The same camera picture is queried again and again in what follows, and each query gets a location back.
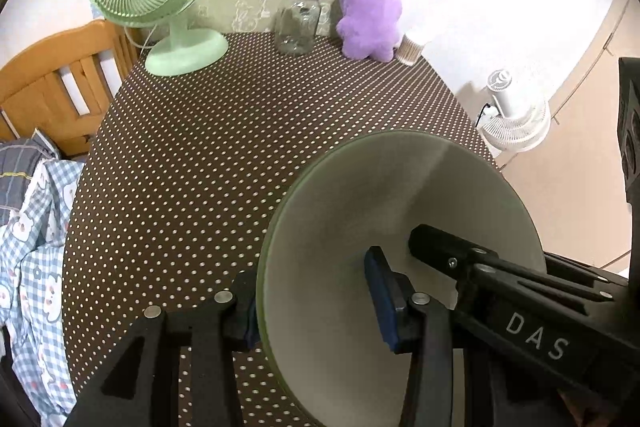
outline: polka dot tablecloth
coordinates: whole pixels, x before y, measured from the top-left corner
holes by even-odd
[[[270,34],[233,34],[214,65],[156,77],[137,64],[100,128],[68,229],[63,324],[76,393],[156,304],[192,307],[257,263],[290,184],[333,147],[408,128],[492,161],[449,89],[424,60],[347,60],[327,39],[285,57]],[[181,355],[181,425],[190,425],[190,352]],[[258,348],[236,354],[244,421],[308,426]]]

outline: chair backrest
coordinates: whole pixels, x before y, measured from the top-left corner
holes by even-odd
[[[122,80],[138,60],[124,29],[95,20],[81,28],[60,32],[31,45],[0,70],[0,108],[19,136],[31,136],[36,127],[58,144],[63,153],[86,153],[90,140],[111,103],[97,54],[110,50]],[[80,115],[58,70],[68,66],[89,108]],[[0,139],[14,139],[0,118]]]

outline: white plate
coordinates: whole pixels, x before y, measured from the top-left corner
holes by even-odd
[[[455,283],[408,253],[420,223],[545,271],[533,222],[501,174],[421,132],[370,134],[324,155],[271,220],[258,266],[260,335],[290,396],[326,427],[396,427],[400,419],[410,355],[382,341],[364,277],[367,248],[380,245],[417,291],[455,306]]]

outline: electrical cable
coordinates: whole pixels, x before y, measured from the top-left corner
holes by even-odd
[[[150,50],[151,48],[153,48],[153,46],[147,46],[146,44],[149,42],[149,39],[151,38],[151,35],[153,34],[153,32],[156,31],[156,28],[158,28],[157,24],[151,29],[149,34],[146,36],[145,43],[142,44],[142,46],[140,46],[140,44],[138,44],[131,38],[131,35],[129,34],[129,29],[126,26],[124,26],[124,34],[127,36],[127,40],[131,42],[131,44],[133,44],[139,50]]]
[[[480,123],[480,119],[482,118],[482,115],[484,114],[484,111],[485,111],[486,109],[489,109],[490,107],[491,107],[491,104],[490,104],[490,103],[485,103],[485,104],[482,106],[482,109],[480,110],[480,114],[478,114],[478,119],[476,120],[476,126],[475,126],[476,128],[478,128],[478,124]]]

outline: fan power cord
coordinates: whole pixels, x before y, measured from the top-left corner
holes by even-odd
[[[151,31],[149,32],[149,35],[146,36],[145,43],[142,44],[142,46],[140,46],[140,44],[138,44],[136,41],[134,41],[131,38],[131,35],[129,33],[129,28],[127,28],[126,26],[124,26],[124,34],[127,36],[127,40],[131,42],[131,44],[133,44],[139,50],[150,50],[151,48],[153,48],[153,46],[147,46],[146,44],[149,42],[149,39],[151,38],[151,35],[153,35],[153,32],[156,31],[156,28],[158,28],[157,24],[151,29]]]
[[[482,122],[482,117],[484,117],[487,114],[487,111],[491,110],[493,108],[495,114],[497,114],[497,111],[495,110],[495,107],[493,105],[491,105],[490,103],[485,103],[482,106],[482,109],[480,110],[480,113],[478,114],[478,119],[476,120],[476,129],[478,129],[479,127],[482,127],[484,125],[484,123],[486,123],[486,120],[484,120],[484,122]]]

